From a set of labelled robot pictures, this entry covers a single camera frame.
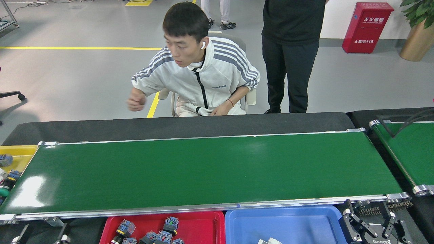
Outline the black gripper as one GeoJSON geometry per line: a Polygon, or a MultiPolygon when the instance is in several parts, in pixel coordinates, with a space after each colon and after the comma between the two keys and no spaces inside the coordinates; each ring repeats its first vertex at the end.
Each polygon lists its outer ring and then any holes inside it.
{"type": "Polygon", "coordinates": [[[382,216],[385,219],[383,224],[382,236],[368,223],[360,219],[350,209],[346,209],[342,213],[340,219],[341,229],[348,243],[364,243],[364,244],[398,244],[411,243],[412,238],[407,233],[408,228],[406,223],[397,219],[394,213],[389,211],[386,203],[382,204],[382,216]]]}

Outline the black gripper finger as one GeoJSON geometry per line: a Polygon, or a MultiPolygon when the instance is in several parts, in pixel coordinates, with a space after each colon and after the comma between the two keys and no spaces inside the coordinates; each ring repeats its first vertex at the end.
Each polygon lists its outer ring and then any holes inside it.
{"type": "Polygon", "coordinates": [[[26,224],[23,230],[20,232],[20,235],[12,239],[11,244],[26,244],[30,235],[31,235],[31,228],[29,224],[26,224]]]}
{"type": "Polygon", "coordinates": [[[69,232],[70,232],[69,224],[65,223],[62,226],[61,231],[59,232],[58,237],[56,238],[56,240],[53,243],[54,244],[70,244],[71,238],[69,236],[69,232]]]}

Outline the person's right hand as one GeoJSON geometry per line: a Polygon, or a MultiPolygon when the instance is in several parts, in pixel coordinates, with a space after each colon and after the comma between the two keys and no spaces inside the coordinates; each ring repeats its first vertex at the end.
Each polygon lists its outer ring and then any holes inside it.
{"type": "Polygon", "coordinates": [[[146,97],[143,93],[131,93],[127,100],[129,111],[141,111],[144,108],[146,97]]]}

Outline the person's left hand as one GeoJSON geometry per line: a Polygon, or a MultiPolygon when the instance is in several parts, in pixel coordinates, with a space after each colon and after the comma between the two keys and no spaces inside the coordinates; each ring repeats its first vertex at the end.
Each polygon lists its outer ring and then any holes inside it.
{"type": "Polygon", "coordinates": [[[217,108],[215,108],[211,112],[211,116],[224,116],[229,113],[229,111],[233,108],[232,102],[230,102],[228,99],[224,101],[222,104],[220,104],[217,108]]]}

